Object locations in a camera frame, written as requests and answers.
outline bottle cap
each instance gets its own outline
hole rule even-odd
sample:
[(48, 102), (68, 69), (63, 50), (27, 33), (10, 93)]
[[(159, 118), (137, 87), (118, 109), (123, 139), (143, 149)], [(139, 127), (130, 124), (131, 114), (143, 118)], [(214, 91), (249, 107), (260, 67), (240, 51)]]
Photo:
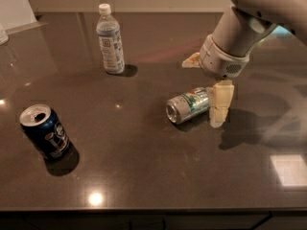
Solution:
[(99, 14), (108, 15), (111, 14), (111, 7), (109, 4), (101, 4), (99, 6)]

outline can label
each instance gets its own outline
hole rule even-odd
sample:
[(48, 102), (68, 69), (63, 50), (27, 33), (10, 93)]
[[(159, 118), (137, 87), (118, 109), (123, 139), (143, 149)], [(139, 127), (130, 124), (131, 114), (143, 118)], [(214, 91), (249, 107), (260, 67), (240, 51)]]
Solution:
[(181, 97), (188, 103), (191, 114), (201, 110), (201, 103), (203, 103), (203, 99), (206, 98), (206, 96), (204, 88), (192, 89), (191, 91), (181, 95)]
[(61, 157), (62, 152), (67, 148), (67, 145), (69, 145), (68, 136), (60, 122), (55, 124), (54, 131), (45, 136), (45, 140), (49, 141), (52, 146), (55, 147), (56, 150), (50, 153), (54, 158)]
[(166, 112), (171, 122), (181, 124), (210, 108), (206, 89), (192, 89), (167, 102)]

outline can lid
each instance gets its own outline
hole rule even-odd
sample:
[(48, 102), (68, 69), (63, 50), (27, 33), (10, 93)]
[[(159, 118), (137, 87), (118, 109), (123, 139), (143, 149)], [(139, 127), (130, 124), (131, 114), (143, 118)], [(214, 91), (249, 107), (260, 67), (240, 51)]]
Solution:
[(35, 104), (25, 109), (19, 118), (24, 127), (36, 127), (44, 123), (51, 115), (51, 108), (46, 104)]
[(174, 123), (174, 124), (179, 124), (180, 123), (180, 115), (178, 114), (176, 108), (174, 105), (170, 102), (166, 103), (166, 114), (169, 120)]
[(111, 14), (111, 6), (109, 4), (101, 4), (99, 6), (99, 14), (101, 15)]

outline bottle label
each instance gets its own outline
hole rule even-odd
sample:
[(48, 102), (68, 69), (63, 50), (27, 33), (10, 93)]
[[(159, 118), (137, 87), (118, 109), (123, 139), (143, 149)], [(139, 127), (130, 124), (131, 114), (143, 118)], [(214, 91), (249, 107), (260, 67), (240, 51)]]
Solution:
[(125, 66), (120, 29), (99, 36), (100, 48), (106, 70), (122, 72)]

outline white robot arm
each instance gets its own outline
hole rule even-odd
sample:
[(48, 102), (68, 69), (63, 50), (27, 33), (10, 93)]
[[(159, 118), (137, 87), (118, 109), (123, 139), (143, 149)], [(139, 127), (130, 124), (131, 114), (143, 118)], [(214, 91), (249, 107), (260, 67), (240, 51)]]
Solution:
[(249, 53), (277, 25), (307, 44), (306, 0), (231, 0), (200, 51), (201, 68), (217, 79), (238, 77)]

